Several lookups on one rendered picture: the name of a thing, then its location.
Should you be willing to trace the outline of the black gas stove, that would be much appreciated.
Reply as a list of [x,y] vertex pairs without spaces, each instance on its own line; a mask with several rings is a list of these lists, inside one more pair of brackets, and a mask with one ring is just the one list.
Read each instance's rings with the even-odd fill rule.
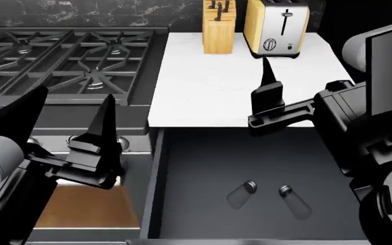
[[[129,105],[117,105],[115,101],[117,137],[123,136],[130,143],[120,156],[125,174],[118,177],[109,190],[58,180],[25,245],[128,245],[130,240],[140,238],[160,134],[149,125],[148,115],[169,36],[168,28],[1,29],[154,32]],[[37,138],[45,150],[63,159],[69,154],[67,138],[86,133],[100,105],[45,103],[30,137]]]
[[75,32],[0,92],[8,105],[34,88],[48,88],[47,104],[100,104],[113,95],[129,105],[153,31]]

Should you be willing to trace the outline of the wooden knife block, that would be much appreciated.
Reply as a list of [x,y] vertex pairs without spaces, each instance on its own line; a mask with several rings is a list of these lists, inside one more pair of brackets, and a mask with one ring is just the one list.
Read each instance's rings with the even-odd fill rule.
[[[223,11],[221,21],[214,21],[217,13],[217,3],[221,2]],[[205,54],[231,54],[236,22],[235,0],[230,0],[228,8],[224,6],[225,0],[216,0],[216,8],[208,8],[210,0],[202,3],[202,44]]]

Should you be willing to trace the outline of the steel and yellow toaster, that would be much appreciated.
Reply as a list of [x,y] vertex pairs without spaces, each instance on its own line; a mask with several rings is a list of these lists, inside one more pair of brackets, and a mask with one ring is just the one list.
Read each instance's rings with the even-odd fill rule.
[[296,59],[309,18],[303,0],[248,0],[243,34],[251,55]]

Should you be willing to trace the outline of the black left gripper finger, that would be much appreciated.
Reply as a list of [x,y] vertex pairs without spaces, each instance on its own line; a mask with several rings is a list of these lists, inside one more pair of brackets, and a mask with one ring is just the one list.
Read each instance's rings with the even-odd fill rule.
[[45,105],[48,89],[38,86],[27,94],[0,108],[0,136],[17,144],[25,144]]
[[87,132],[68,144],[70,152],[67,162],[93,169],[98,165],[99,156],[121,154],[116,134],[115,105],[114,96],[108,95],[99,106]]

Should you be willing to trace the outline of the black cast iron stove grate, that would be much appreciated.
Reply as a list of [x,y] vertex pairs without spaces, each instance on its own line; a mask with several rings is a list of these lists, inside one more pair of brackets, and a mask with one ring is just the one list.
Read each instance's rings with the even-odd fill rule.
[[1,29],[0,93],[71,34],[71,30]]

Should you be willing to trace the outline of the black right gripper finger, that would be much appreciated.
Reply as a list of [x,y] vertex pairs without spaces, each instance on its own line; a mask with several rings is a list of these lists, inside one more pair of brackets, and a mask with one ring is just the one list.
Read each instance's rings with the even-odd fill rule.
[[283,85],[277,81],[269,61],[263,57],[261,85],[251,93],[252,113],[258,114],[285,105],[282,98]]

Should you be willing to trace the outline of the dark grey open drawer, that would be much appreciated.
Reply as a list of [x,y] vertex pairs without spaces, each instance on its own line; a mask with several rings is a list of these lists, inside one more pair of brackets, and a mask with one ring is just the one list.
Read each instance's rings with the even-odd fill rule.
[[[370,245],[359,204],[313,128],[252,137],[246,128],[161,130],[141,238],[293,240]],[[239,210],[227,195],[245,181],[257,192]],[[297,220],[279,195],[289,185],[312,208]]]

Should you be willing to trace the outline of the glass shaker with metal cap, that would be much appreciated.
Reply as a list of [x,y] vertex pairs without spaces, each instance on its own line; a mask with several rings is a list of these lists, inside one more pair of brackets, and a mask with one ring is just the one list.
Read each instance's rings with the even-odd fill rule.
[[227,197],[227,203],[234,210],[239,210],[244,204],[250,199],[251,195],[257,192],[257,183],[255,181],[249,180],[245,181],[237,189],[230,192]]
[[312,208],[289,185],[284,185],[278,190],[284,203],[297,220],[306,220],[312,214]]

